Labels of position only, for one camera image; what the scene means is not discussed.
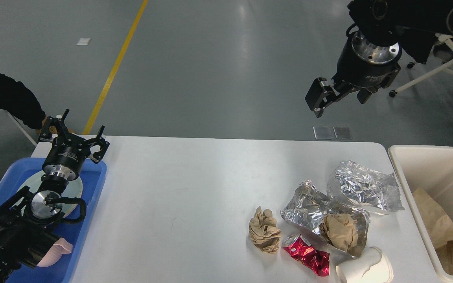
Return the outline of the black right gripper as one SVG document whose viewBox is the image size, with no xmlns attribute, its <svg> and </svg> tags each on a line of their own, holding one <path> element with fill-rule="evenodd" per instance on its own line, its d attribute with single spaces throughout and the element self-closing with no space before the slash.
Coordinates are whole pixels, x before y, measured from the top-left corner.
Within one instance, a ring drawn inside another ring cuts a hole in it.
<svg viewBox="0 0 453 283">
<path fill-rule="evenodd" d="M 355 31 L 348 35 L 333 80 L 316 78 L 304 100 L 317 118 L 331 104 L 353 92 L 359 91 L 356 97 L 360 104 L 365 104 L 372 94 L 392 85 L 401 70 L 398 63 L 401 55 L 398 43 L 376 46 L 360 31 Z"/>
</svg>

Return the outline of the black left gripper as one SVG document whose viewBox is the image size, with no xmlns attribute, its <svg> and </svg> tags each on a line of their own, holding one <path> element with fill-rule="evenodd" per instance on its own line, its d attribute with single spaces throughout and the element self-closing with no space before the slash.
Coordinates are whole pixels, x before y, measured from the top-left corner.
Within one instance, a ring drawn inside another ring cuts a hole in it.
<svg viewBox="0 0 453 283">
<path fill-rule="evenodd" d="M 65 119 L 70 112 L 65 109 L 62 115 L 55 118 L 48 116 L 45 118 L 43 127 L 38 135 L 38 143 L 56 144 L 64 139 L 68 141 L 74 134 L 65 125 Z M 83 163 L 86 158 L 94 164 L 98 164 L 104 158 L 110 143 L 103 136 L 105 126 L 101 125 L 97 134 L 81 143 L 81 147 L 68 145 L 54 145 L 46 157 L 42 170 L 48 176 L 57 176 L 66 181 L 73 181 L 79 177 Z"/>
</svg>

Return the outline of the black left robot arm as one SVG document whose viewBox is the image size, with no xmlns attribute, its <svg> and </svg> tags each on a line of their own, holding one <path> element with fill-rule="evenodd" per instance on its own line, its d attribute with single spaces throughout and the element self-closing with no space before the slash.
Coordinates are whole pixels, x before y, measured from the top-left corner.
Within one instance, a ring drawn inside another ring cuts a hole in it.
<svg viewBox="0 0 453 283">
<path fill-rule="evenodd" d="M 45 264 L 55 247 L 65 239 L 53 230 L 60 224 L 85 220 L 87 203 L 82 197 L 65 197 L 68 183 L 79 178 L 86 159 L 98 164 L 109 147 L 104 126 L 94 138 L 84 139 L 69 132 L 63 115 L 48 117 L 38 140 L 52 143 L 45 159 L 43 176 L 36 192 L 28 186 L 0 205 L 0 283 L 22 265 L 35 268 Z"/>
</svg>

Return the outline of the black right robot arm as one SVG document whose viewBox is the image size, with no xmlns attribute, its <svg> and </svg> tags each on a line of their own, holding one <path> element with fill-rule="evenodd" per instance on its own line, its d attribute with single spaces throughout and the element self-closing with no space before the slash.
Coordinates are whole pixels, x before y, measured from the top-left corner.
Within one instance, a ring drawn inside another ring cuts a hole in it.
<svg viewBox="0 0 453 283">
<path fill-rule="evenodd" d="M 350 93 L 364 104 L 388 88 L 401 70 L 403 52 L 426 63 L 438 34 L 453 36 L 453 0 L 352 0 L 353 24 L 331 80 L 319 77 L 305 97 L 320 118 Z"/>
</svg>

